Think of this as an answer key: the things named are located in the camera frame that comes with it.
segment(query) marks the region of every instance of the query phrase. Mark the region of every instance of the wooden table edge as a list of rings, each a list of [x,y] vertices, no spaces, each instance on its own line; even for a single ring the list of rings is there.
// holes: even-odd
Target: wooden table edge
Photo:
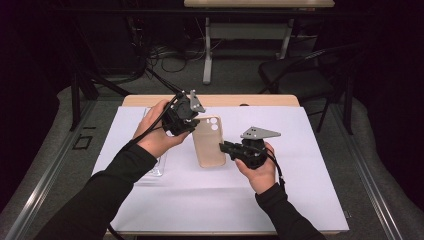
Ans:
[[[174,95],[128,95],[122,102],[124,107],[151,107],[162,99],[171,100]],[[223,106],[291,106],[300,107],[294,95],[277,94],[208,94],[197,95],[205,107]]]

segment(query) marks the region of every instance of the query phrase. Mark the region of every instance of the black sleeve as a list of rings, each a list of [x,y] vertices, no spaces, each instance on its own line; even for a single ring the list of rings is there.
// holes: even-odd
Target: black sleeve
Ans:
[[[93,175],[50,219],[36,239],[103,239],[134,183],[156,162],[137,144],[121,150],[104,171]]]
[[[277,183],[264,193],[256,194],[256,201],[268,214],[280,239],[325,239],[315,227],[287,201],[287,194]]]

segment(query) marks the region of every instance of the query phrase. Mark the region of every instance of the phone case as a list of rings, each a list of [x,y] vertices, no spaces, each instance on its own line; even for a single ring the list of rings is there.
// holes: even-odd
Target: phone case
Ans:
[[[203,168],[225,164],[225,153],[221,152],[219,143],[223,143],[221,118],[217,115],[196,117],[200,120],[193,131],[194,148],[199,165]]]

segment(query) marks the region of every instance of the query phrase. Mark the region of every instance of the wire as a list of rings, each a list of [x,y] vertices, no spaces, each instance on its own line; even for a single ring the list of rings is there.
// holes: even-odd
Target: wire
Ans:
[[[277,172],[278,172],[278,182],[280,184],[280,187],[283,189],[283,191],[285,191],[285,187],[284,187],[284,179],[283,179],[283,173],[281,171],[280,165],[277,162],[277,158],[274,155],[274,152],[271,151],[271,149],[266,148],[267,153],[266,155],[268,156],[269,159],[271,159],[274,162],[275,167],[277,168]]]

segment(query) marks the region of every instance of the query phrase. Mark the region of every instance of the white desk leg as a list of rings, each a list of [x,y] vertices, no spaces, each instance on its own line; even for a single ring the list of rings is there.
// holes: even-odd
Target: white desk leg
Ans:
[[[203,84],[208,85],[211,83],[211,74],[212,74],[211,32],[210,32],[209,18],[206,18],[205,35],[206,35],[205,36],[206,57],[205,57],[205,69],[203,72]]]
[[[283,45],[281,46],[280,53],[277,53],[277,59],[283,59],[283,58],[286,57],[287,47],[289,46],[291,32],[292,32],[292,29],[293,29],[293,23],[294,23],[293,19],[290,19],[287,22],[287,29],[286,29],[285,34],[284,34]]]

